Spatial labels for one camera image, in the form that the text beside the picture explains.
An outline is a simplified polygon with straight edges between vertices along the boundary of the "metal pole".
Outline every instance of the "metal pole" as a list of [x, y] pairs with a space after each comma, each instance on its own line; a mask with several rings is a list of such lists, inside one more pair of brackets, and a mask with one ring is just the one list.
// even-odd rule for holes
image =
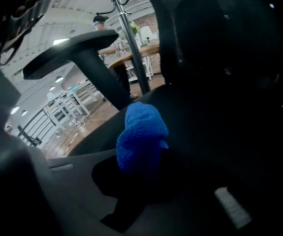
[[123, 6], [121, 5], [121, 3], [122, 3], [121, 0], [111, 0], [111, 1], [115, 5], [115, 7], [117, 8], [117, 10], [120, 14], [119, 19], [120, 19], [122, 28], [126, 33], [127, 41], [128, 41], [130, 48], [131, 48], [131, 53], [132, 53], [132, 57], [133, 57], [132, 63], [134, 65], [134, 68], [135, 68], [135, 71], [136, 71], [138, 82], [139, 82], [142, 94], [146, 94], [147, 92], [150, 91], [150, 87], [149, 87], [149, 84], [148, 84], [145, 69], [143, 68], [142, 59], [141, 59], [137, 44], [135, 42], [134, 35], [132, 33], [128, 18], [126, 16], [127, 13], [124, 11]]

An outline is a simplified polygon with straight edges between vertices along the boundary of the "black mesh chair back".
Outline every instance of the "black mesh chair back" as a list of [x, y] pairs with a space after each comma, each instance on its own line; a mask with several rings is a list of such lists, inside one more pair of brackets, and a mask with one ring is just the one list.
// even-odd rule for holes
[[283, 104], [283, 0], [150, 0], [167, 83], [243, 78]]

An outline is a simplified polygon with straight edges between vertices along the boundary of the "blue towel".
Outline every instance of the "blue towel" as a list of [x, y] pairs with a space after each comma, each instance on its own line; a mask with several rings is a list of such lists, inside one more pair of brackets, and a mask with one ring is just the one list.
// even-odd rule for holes
[[140, 180], [158, 180], [161, 149], [168, 148], [163, 140], [167, 127], [158, 110], [136, 102], [128, 106], [125, 131], [117, 139], [117, 162], [122, 172]]

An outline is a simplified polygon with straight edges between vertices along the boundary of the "person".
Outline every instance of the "person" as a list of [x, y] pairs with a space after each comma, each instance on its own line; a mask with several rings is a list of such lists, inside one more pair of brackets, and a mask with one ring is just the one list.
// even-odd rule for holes
[[[105, 27], [105, 21], [108, 19], [108, 17], [105, 16], [95, 16], [93, 18], [93, 26], [95, 26], [96, 30], [106, 30]], [[120, 39], [118, 38], [110, 47], [102, 49], [99, 51], [99, 53], [101, 54], [101, 57], [104, 61], [104, 64], [107, 66], [108, 64], [110, 64], [112, 61], [114, 61], [115, 59], [120, 57], [120, 53], [119, 53], [119, 43], [120, 43]], [[110, 68], [110, 72], [111, 74], [116, 78], [116, 80], [122, 85], [122, 87], [124, 88], [124, 90], [129, 93], [129, 96], [131, 99], [135, 99], [138, 97], [137, 94], [132, 94], [130, 92], [130, 84], [129, 84], [129, 80], [128, 80], [128, 74], [126, 71], [126, 66], [120, 65], [117, 66], [116, 68]]]

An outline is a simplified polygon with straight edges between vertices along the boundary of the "cap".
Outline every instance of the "cap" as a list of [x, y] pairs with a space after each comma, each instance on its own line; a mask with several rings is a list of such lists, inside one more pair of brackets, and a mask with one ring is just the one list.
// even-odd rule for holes
[[108, 17], [97, 15], [93, 18], [93, 23], [94, 22], [105, 22], [106, 20], [108, 20]]

